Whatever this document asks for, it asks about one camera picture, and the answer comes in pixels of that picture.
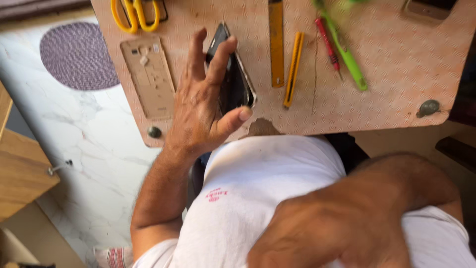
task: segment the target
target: wooden cabinet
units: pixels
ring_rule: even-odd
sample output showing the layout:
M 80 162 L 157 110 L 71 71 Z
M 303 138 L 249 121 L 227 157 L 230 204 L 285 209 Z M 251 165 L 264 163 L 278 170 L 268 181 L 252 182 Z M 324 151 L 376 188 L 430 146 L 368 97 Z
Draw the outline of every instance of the wooden cabinet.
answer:
M 0 221 L 60 182 L 37 141 L 5 128 L 12 104 L 0 83 Z

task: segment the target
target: green tool handle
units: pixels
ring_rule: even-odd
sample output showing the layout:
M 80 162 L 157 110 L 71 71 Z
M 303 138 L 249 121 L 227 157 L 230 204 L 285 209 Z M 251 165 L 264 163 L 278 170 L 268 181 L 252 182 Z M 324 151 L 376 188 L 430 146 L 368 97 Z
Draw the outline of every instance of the green tool handle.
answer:
M 327 20 L 327 27 L 329 28 L 329 31 L 332 35 L 332 39 L 334 40 L 334 44 L 337 47 L 337 50 L 339 51 L 340 55 L 342 56 L 342 60 L 346 64 L 347 68 L 350 71 L 350 74 L 352 75 L 352 78 L 354 78 L 355 82 L 357 83 L 358 88 L 361 91 L 366 91 L 368 89 L 367 87 L 367 82 L 365 81 L 364 76 L 362 75 L 362 72 L 360 71 L 359 66 L 357 65 L 356 60 L 354 59 L 354 56 L 352 56 L 352 53 L 350 53 L 350 50 L 342 46 L 339 40 L 339 33 L 337 32 L 336 26 L 332 22 L 330 16 L 327 14 L 325 11 L 321 11 L 321 15 L 326 18 Z

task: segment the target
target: yellow ruler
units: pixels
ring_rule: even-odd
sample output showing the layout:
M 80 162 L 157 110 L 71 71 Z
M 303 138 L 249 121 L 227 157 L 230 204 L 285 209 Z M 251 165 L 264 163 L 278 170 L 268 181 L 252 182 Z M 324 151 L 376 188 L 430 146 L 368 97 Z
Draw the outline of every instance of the yellow ruler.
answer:
M 296 86 L 296 77 L 298 76 L 299 60 L 301 59 L 302 45 L 304 43 L 304 33 L 296 33 L 294 40 L 293 59 L 291 61 L 291 69 L 289 70 L 288 87 L 286 88 L 286 95 L 283 105 L 285 108 L 291 107 L 293 102 L 293 93 Z
M 284 86 L 283 0 L 268 0 L 271 84 Z

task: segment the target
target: smartphone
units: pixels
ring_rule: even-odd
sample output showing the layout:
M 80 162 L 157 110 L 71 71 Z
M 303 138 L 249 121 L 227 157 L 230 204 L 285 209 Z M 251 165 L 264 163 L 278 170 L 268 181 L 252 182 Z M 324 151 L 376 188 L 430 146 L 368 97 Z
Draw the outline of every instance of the smartphone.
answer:
M 207 51 L 205 59 L 207 67 L 209 67 L 210 62 L 213 60 L 220 43 L 228 39 L 229 36 L 230 33 L 226 24 L 220 23 Z M 225 115 L 229 111 L 244 105 L 253 107 L 255 100 L 256 94 L 243 67 L 243 63 L 238 54 L 234 52 L 230 55 L 225 79 L 220 87 L 218 103 L 221 114 Z
M 457 0 L 409 0 L 405 13 L 431 22 L 442 22 L 448 18 Z

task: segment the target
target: fingernail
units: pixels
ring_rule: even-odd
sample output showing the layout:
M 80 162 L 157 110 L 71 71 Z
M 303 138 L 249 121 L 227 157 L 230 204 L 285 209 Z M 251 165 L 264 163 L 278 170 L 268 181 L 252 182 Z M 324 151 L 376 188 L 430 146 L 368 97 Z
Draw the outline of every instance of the fingernail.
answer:
M 253 115 L 253 112 L 250 108 L 246 107 L 239 113 L 239 118 L 241 121 L 248 120 Z

